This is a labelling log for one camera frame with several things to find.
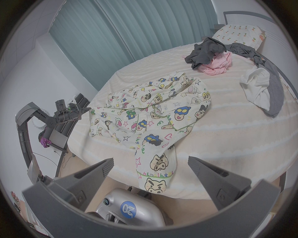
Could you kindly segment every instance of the white logo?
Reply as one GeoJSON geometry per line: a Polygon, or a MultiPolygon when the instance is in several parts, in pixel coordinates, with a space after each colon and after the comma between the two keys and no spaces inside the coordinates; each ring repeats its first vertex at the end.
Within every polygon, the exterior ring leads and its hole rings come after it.
{"type": "Polygon", "coordinates": [[[134,210],[134,207],[131,207],[127,204],[124,204],[123,207],[122,207],[122,211],[124,213],[127,213],[127,215],[131,216],[131,218],[133,218],[133,214],[131,213],[131,211],[134,210]]]}

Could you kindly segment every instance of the carrot print pillow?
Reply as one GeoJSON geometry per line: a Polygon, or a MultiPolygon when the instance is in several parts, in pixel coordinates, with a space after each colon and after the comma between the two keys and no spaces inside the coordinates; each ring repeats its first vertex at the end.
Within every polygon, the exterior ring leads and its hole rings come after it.
{"type": "Polygon", "coordinates": [[[225,45],[238,42],[247,46],[251,46],[255,50],[259,48],[263,40],[266,38],[265,32],[259,27],[252,25],[235,25],[228,24],[218,30],[213,37],[225,45]]]}

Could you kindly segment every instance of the dark gray garment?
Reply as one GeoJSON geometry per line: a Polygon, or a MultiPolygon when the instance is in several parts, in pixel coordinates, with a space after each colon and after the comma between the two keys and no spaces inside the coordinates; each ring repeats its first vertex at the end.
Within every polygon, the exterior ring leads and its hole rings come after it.
{"type": "Polygon", "coordinates": [[[280,81],[277,68],[273,63],[267,60],[264,66],[259,64],[259,68],[266,69],[270,74],[269,86],[267,88],[270,95],[270,108],[269,111],[264,110],[264,112],[274,118],[278,115],[283,106],[283,101],[285,98],[283,86],[280,81]]]}
{"type": "Polygon", "coordinates": [[[226,45],[226,49],[234,54],[252,59],[256,65],[264,65],[265,61],[262,60],[261,55],[250,46],[241,43],[232,43],[231,45],[226,45]]]}
{"type": "Polygon", "coordinates": [[[200,66],[201,64],[210,64],[215,53],[226,52],[226,47],[220,41],[207,37],[200,45],[195,44],[195,49],[191,54],[185,57],[186,63],[192,63],[192,69],[200,66]]]}

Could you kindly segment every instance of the striped bed sheet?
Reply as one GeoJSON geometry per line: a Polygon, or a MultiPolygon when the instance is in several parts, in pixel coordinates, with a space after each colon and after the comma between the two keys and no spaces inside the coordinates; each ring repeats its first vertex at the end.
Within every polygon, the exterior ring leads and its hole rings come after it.
{"type": "MultiPolygon", "coordinates": [[[[298,155],[298,103],[284,85],[285,101],[276,118],[271,118],[247,101],[239,83],[240,75],[254,63],[232,54],[232,66],[226,73],[206,75],[192,70],[184,57],[193,44],[162,51],[138,60],[110,78],[91,101],[102,107],[107,95],[137,84],[149,82],[173,71],[199,77],[209,89],[212,102],[189,135],[175,143],[177,169],[163,195],[183,199],[209,199],[209,195],[187,164],[195,156],[252,180],[274,181],[283,174],[298,155]]],[[[138,187],[134,150],[119,146],[113,138],[89,137],[89,114],[77,122],[69,139],[71,152],[92,165],[114,158],[109,177],[138,187]]]]}

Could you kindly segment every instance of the curtain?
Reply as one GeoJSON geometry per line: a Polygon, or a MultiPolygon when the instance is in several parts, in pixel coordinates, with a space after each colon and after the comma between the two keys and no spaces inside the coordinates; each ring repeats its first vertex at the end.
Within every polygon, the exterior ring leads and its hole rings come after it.
{"type": "Polygon", "coordinates": [[[100,90],[122,67],[199,42],[216,23],[211,0],[67,0],[50,34],[100,90]]]}

